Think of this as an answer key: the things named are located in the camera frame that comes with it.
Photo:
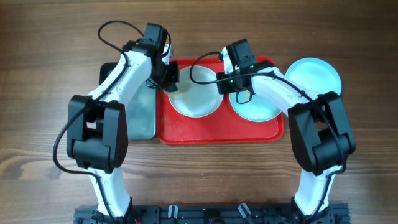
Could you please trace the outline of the green yellow sponge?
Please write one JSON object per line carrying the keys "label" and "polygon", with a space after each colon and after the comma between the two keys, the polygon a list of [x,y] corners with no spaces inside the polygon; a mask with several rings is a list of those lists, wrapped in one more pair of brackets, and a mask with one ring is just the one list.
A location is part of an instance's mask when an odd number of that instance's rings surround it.
{"label": "green yellow sponge", "polygon": [[164,88],[166,94],[176,94],[178,92],[178,87],[176,85],[170,85]]}

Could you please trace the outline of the white plate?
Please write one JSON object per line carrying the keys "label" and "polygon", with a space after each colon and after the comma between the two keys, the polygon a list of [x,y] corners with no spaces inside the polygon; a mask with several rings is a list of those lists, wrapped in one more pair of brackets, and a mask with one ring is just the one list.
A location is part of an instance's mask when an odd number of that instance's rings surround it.
{"label": "white plate", "polygon": [[212,114],[223,101],[215,83],[199,85],[190,79],[190,67],[180,70],[178,91],[168,94],[173,108],[189,118],[201,118]]}

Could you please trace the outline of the light blue plate top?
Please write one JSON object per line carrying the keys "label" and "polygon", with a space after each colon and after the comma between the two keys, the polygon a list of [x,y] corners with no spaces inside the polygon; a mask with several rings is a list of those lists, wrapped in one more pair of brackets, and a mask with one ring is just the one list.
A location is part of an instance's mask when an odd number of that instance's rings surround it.
{"label": "light blue plate top", "polygon": [[328,62],[319,58],[302,58],[294,62],[285,76],[302,87],[325,94],[342,92],[342,82],[338,72]]}

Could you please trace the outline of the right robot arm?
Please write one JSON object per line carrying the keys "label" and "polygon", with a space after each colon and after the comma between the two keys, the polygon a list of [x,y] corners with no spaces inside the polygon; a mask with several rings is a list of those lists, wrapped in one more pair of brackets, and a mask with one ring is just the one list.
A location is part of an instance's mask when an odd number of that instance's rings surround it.
{"label": "right robot arm", "polygon": [[258,61],[246,39],[224,47],[218,58],[224,65],[216,80],[221,94],[247,90],[288,117],[292,151],[302,168],[293,204],[302,221],[315,221],[329,207],[332,182],[346,170],[347,158],[356,149],[340,95],[304,88],[274,63]]}

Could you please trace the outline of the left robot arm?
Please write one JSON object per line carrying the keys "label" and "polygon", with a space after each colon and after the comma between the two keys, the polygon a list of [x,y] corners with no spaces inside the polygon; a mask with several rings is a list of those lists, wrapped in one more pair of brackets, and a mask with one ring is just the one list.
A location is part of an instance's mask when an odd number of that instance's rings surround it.
{"label": "left robot arm", "polygon": [[121,58],[111,73],[87,96],[74,95],[68,121],[53,146],[53,161],[62,171],[57,149],[67,137],[68,157],[76,160],[78,174],[92,181],[98,204],[75,210],[74,223],[142,223],[128,194],[121,165],[128,149],[126,107],[145,83],[160,91],[175,92],[177,62],[170,61],[171,36],[158,24],[148,23],[136,41],[119,49]]}

